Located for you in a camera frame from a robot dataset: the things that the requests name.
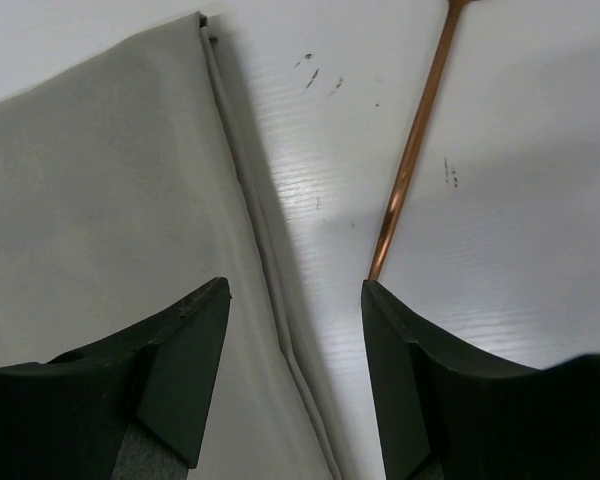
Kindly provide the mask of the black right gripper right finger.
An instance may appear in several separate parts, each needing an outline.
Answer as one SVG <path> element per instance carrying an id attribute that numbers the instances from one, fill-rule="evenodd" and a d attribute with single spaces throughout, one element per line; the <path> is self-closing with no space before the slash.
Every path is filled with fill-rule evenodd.
<path id="1" fill-rule="evenodd" d="M 413 479 L 600 479 L 600 354 L 534 369 L 362 286 L 364 341 L 384 471 Z"/>

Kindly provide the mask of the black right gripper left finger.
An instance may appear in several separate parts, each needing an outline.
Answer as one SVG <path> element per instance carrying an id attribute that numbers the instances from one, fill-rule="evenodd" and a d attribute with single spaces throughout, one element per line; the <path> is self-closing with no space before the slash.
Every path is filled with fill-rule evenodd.
<path id="1" fill-rule="evenodd" d="M 0 367 L 0 479 L 183 479 L 199 462 L 230 289 L 46 363 Z"/>

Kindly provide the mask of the grey cloth placemat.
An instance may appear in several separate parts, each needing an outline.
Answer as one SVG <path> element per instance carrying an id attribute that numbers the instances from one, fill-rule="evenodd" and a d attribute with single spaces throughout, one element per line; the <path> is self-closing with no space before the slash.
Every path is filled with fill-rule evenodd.
<path id="1" fill-rule="evenodd" d="M 0 102 L 0 367 L 232 296 L 196 479 L 336 479 L 255 170 L 193 13 Z"/>

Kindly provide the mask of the copper spoon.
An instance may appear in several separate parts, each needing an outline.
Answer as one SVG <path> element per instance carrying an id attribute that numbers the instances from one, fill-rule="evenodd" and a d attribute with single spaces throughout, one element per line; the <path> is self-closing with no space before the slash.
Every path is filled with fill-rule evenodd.
<path id="1" fill-rule="evenodd" d="M 445 66 L 452 51 L 455 32 L 469 1 L 449 0 L 447 4 L 448 10 L 445 22 L 401 156 L 393 187 L 388 197 L 369 267 L 368 280 L 378 280 L 385 265 L 427 134 Z"/>

